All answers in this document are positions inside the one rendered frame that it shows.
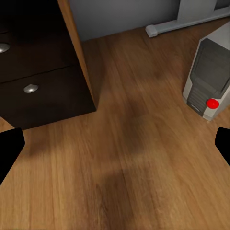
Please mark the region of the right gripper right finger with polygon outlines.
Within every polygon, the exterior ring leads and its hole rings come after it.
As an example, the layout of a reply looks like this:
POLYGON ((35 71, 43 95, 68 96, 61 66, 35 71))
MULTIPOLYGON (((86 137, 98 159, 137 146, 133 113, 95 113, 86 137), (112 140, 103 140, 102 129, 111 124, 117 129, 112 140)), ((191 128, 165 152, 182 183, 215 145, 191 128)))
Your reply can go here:
POLYGON ((230 166, 230 129, 223 127, 218 129, 215 145, 230 166))

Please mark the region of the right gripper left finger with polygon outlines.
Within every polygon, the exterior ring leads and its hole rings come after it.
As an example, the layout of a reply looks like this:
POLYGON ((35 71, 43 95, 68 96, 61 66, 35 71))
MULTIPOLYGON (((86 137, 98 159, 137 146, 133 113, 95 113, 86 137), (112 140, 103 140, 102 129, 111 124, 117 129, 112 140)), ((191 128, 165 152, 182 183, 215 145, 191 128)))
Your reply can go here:
POLYGON ((20 127, 0 133, 0 185, 25 146, 20 127))

